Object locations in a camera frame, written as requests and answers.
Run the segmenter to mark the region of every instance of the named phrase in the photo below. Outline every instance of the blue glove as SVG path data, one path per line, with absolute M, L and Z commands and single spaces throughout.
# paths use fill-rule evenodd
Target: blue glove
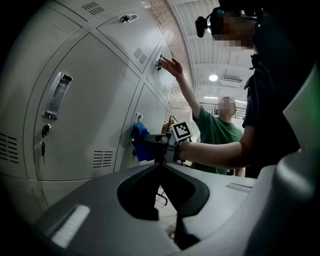
M 136 157 L 139 162 L 154 160 L 164 155 L 161 145 L 144 141 L 144 136 L 149 134 L 147 128 L 140 121 L 132 128 L 131 137 L 134 138 Z

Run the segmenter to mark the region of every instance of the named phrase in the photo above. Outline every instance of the headset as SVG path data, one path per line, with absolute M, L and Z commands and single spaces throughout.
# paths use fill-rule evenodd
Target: headset
M 233 0 L 219 0 L 220 7 L 214 8 L 206 18 L 199 16 L 195 21 L 197 36 L 202 38 L 208 30 L 213 38 L 217 40 L 220 34 L 219 31 L 223 29 L 223 19 L 226 11 L 233 12 L 236 17 L 246 17 L 252 21 L 259 21 L 261 19 L 263 9 L 257 7 L 256 3 L 252 0 L 239 2 L 240 3 Z

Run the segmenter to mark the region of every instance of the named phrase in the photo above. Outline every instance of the ceiling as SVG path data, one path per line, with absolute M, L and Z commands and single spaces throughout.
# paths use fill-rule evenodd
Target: ceiling
M 229 96 L 234 100 L 246 102 L 247 91 L 244 90 L 244 86 L 254 73 L 249 69 L 252 67 L 250 55 L 254 52 L 227 46 L 228 42 L 216 41 L 208 32 L 203 38 L 197 36 L 195 20 L 199 16 L 208 16 L 215 7 L 220 6 L 219 1 L 167 1 L 185 39 L 198 100 L 205 103 L 217 103 L 217 99 L 207 99 L 205 96 L 218 98 Z M 209 76 L 212 74 L 218 75 L 217 81 L 209 80 Z M 245 103 L 236 102 L 236 104 L 239 108 L 246 108 Z

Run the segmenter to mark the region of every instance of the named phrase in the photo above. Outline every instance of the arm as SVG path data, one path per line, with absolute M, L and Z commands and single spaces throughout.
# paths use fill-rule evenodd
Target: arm
M 180 159 L 222 169 L 240 169 L 251 164 L 255 128 L 247 125 L 239 142 L 212 145 L 184 141 L 178 148 Z
M 180 86 L 181 92 L 185 100 L 188 102 L 189 106 L 192 109 L 192 114 L 194 118 L 198 119 L 201 106 L 200 103 L 197 101 L 197 97 L 194 90 L 187 83 L 184 77 L 183 68 L 181 64 L 174 58 L 172 59 L 172 61 L 167 58 L 163 59 L 164 60 L 160 60 L 161 66 L 176 78 L 176 81 Z

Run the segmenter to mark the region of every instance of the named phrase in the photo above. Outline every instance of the man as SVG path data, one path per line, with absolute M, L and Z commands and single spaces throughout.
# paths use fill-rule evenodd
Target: man
M 259 23 L 239 18 L 240 12 L 223 15 L 216 26 L 218 29 L 211 32 L 213 37 L 218 34 L 218 40 L 234 41 L 236 46 L 255 48 L 258 52 L 252 56 L 255 72 L 247 83 L 244 133 L 239 142 L 229 144 L 184 141 L 178 154 L 180 159 L 221 169 L 250 166 L 245 176 L 257 178 L 263 167 L 276 165 L 282 157 L 300 147 L 283 110 L 315 63 L 315 54 L 307 54 L 305 50 L 311 53 L 317 49 L 316 41 L 297 36 L 297 31 L 312 35 L 312 27 L 306 24 L 309 20 L 290 18 L 290 12 L 266 15 Z M 196 101 L 188 100 L 192 109 L 200 108 Z
M 218 110 L 219 116 L 207 112 L 197 101 L 193 89 L 188 85 L 183 75 L 181 64 L 174 58 L 171 60 L 163 58 L 160 60 L 162 67 L 170 72 L 180 85 L 183 96 L 192 110 L 193 120 L 200 130 L 202 143 L 207 144 L 227 144 L 238 142 L 242 137 L 242 132 L 231 122 L 232 116 L 236 113 L 235 102 L 230 97 L 224 97 L 220 100 Z M 227 174 L 227 169 L 216 168 L 193 162 L 192 168 L 215 174 Z M 242 169 L 235 170 L 235 175 L 241 176 Z

